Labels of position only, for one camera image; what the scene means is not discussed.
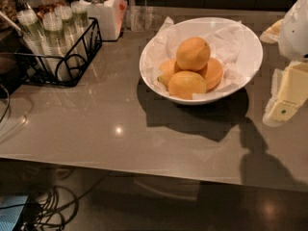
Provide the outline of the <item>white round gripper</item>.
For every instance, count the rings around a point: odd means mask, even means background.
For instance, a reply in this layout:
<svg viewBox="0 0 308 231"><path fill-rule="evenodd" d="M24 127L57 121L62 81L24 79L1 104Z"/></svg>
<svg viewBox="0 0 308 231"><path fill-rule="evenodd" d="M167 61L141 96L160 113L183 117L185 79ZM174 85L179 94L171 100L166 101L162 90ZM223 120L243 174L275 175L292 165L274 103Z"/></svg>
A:
<svg viewBox="0 0 308 231"><path fill-rule="evenodd" d="M283 20L273 23L260 41L277 43L282 56L291 61L284 69L275 69L271 98L263 123L278 127L289 121L308 99L308 0L297 0Z"/></svg>

